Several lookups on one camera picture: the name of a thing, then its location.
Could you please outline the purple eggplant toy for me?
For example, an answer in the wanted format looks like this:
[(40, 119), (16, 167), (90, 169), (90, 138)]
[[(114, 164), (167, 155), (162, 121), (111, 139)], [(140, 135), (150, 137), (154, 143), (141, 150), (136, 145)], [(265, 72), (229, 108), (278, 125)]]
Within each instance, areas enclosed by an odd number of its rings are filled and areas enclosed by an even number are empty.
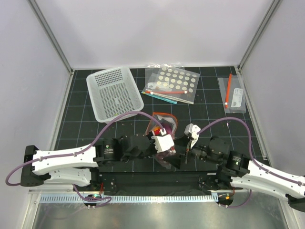
[(163, 123), (162, 124), (164, 130), (166, 131), (167, 134), (172, 135), (173, 134), (173, 129), (172, 129), (172, 125), (169, 123)]

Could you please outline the orange zipper clear bag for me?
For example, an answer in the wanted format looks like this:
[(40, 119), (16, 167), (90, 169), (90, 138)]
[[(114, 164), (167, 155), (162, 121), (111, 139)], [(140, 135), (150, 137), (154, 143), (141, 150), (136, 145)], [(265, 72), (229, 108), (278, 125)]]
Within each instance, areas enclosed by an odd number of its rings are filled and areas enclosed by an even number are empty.
[[(172, 165), (169, 162), (166, 162), (164, 159), (169, 156), (173, 156), (176, 154), (176, 150), (174, 148), (173, 140), (175, 139), (175, 131), (178, 126), (178, 121), (176, 117), (169, 113), (160, 113), (154, 112), (152, 114), (153, 118), (162, 124), (162, 127), (165, 129), (166, 134), (170, 135), (172, 140), (169, 141), (168, 145), (171, 146), (168, 150), (159, 152), (153, 155), (153, 158), (165, 169), (171, 169)], [(160, 126), (153, 120), (151, 120), (146, 128), (145, 134), (148, 135), (150, 132), (154, 132), (155, 135), (161, 135)]]

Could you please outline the white perforated plastic basket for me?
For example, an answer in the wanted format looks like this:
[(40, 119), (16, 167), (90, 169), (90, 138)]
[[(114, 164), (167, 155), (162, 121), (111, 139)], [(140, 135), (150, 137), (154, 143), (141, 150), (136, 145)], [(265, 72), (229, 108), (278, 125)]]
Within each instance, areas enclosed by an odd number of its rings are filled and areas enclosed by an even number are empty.
[(86, 78), (95, 119), (109, 123), (130, 111), (141, 111), (144, 102), (128, 67), (117, 67), (92, 73)]

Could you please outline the red yellow apple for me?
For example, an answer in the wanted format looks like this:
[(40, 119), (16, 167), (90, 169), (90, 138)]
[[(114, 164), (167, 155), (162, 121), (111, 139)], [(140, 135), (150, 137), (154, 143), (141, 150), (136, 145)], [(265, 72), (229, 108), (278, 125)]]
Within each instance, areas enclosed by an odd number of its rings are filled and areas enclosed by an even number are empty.
[(160, 127), (156, 127), (153, 129), (154, 135), (156, 135), (156, 136), (162, 136), (163, 135), (162, 131), (163, 131), (163, 129)]

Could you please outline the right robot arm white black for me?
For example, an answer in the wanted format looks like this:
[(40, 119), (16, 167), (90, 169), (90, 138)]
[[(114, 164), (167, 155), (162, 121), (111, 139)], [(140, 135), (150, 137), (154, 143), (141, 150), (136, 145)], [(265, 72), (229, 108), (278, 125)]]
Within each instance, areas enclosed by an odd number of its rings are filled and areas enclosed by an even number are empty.
[(199, 178), (199, 188), (205, 192), (225, 189), (250, 189), (284, 199), (298, 211), (305, 210), (305, 178), (281, 172), (258, 163), (256, 160), (230, 149), (230, 145), (218, 137), (211, 137), (209, 145), (193, 144), (188, 136), (175, 141), (176, 154), (164, 160), (181, 168), (191, 160), (217, 165), (214, 175)]

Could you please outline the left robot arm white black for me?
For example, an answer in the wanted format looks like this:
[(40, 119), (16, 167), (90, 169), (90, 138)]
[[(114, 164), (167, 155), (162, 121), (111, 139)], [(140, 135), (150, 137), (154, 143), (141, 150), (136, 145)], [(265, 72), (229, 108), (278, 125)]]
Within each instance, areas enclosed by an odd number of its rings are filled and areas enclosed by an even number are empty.
[(57, 151), (42, 151), (31, 145), (25, 149), (25, 166), (21, 171), (20, 184), (23, 187), (37, 187), (52, 181), (72, 183), (96, 191), (101, 186), (101, 179), (92, 174), (82, 178), (78, 174), (80, 170), (112, 167), (120, 162), (147, 158), (157, 152), (156, 137), (150, 135), (106, 138), (93, 145)]

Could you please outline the blue zipper clear bag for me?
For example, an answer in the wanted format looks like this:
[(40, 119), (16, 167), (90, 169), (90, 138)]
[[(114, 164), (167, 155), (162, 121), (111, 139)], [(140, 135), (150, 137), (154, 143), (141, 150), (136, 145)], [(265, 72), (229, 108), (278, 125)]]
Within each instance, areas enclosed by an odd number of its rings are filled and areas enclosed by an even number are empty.
[(177, 104), (177, 101), (173, 101), (173, 100), (170, 100), (170, 99), (158, 96), (158, 95), (154, 95), (154, 94), (151, 94), (151, 93), (146, 93), (144, 91), (141, 91), (141, 94), (144, 94), (144, 95), (150, 96), (152, 98), (159, 99), (159, 100), (171, 103), (171, 104)]

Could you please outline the polka dot zip bag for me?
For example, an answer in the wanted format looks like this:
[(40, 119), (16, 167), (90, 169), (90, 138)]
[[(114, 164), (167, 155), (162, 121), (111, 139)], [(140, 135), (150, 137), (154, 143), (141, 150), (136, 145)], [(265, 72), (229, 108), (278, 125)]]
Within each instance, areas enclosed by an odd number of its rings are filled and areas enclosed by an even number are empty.
[(173, 101), (194, 104), (200, 74), (180, 63), (152, 63), (145, 68), (143, 91)]

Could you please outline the right orange zipper bag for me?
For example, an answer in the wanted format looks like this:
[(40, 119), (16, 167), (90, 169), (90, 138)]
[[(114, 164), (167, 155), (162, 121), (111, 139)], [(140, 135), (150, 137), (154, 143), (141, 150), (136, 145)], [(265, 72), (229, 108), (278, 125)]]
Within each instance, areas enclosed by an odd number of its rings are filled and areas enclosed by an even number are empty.
[(224, 111), (227, 114), (246, 112), (244, 80), (241, 75), (229, 74), (218, 78)]

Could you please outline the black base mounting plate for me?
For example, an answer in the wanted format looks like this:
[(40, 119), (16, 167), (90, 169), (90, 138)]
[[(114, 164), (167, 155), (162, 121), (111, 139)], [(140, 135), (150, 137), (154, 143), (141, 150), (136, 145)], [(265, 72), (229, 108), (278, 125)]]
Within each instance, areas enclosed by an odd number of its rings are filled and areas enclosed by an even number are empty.
[(89, 185), (79, 191), (100, 191), (110, 196), (200, 196), (233, 187), (230, 178), (215, 171), (96, 172)]

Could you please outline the left aluminium frame post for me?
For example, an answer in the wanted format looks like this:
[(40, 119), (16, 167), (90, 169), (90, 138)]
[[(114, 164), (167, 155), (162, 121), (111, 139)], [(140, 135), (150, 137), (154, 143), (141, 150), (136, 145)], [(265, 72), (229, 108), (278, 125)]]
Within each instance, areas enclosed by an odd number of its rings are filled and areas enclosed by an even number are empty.
[(71, 67), (68, 59), (66, 58), (60, 44), (58, 43), (51, 27), (49, 26), (42, 10), (40, 9), (39, 5), (37, 4), (36, 0), (27, 0), (29, 6), (31, 7), (32, 11), (34, 12), (36, 18), (38, 19), (40, 25), (42, 26), (43, 30), (45, 31), (50, 43), (52, 44), (52, 46), (54, 47), (56, 53), (58, 54), (61, 62), (63, 63), (63, 65), (65, 66), (65, 68), (67, 69), (67, 71), (69, 73), (72, 73), (73, 68)]

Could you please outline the aluminium frame post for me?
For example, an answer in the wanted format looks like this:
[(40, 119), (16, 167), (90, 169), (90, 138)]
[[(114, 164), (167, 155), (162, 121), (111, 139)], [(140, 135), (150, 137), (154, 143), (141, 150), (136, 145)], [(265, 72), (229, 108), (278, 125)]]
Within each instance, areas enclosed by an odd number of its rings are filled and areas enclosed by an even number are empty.
[(253, 52), (254, 48), (258, 44), (260, 38), (262, 37), (264, 31), (266, 30), (268, 24), (272, 20), (273, 16), (275, 15), (275, 13), (276, 13), (277, 9), (279, 8), (279, 6), (281, 5), (281, 3), (282, 3), (282, 0), (273, 0), (271, 2), (270, 6), (268, 7), (265, 15), (263, 16), (262, 21), (260, 22), (253, 38), (251, 39), (242, 59), (237, 67), (239, 71), (241, 71), (242, 68), (245, 66), (251, 53)]
[(73, 68), (71, 67), (68, 59), (66, 58), (60, 44), (58, 43), (51, 27), (49, 26), (42, 10), (40, 9), (39, 5), (37, 4), (36, 0), (27, 0), (29, 6), (31, 7), (32, 11), (34, 12), (36, 18), (38, 19), (40, 25), (42, 26), (43, 30), (45, 31), (50, 43), (52, 44), (52, 46), (54, 47), (56, 53), (58, 54), (61, 62), (63, 63), (63, 65), (65, 66), (65, 68), (67, 69), (67, 71), (69, 73), (72, 73)]

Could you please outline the right aluminium frame post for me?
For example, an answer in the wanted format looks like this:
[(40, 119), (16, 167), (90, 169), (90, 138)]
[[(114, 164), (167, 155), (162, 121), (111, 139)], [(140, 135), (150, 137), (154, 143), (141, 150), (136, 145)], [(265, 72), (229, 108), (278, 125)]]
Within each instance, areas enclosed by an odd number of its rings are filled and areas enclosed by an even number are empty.
[(273, 0), (271, 2), (270, 6), (268, 7), (265, 15), (263, 16), (262, 21), (260, 22), (253, 38), (251, 39), (242, 59), (237, 67), (239, 71), (241, 71), (242, 68), (245, 66), (251, 53), (253, 52), (254, 48), (258, 44), (260, 38), (262, 37), (264, 31), (266, 30), (268, 24), (272, 20), (273, 16), (275, 15), (275, 13), (276, 13), (277, 9), (279, 8), (279, 6), (281, 5), (281, 3), (282, 3), (282, 0)]

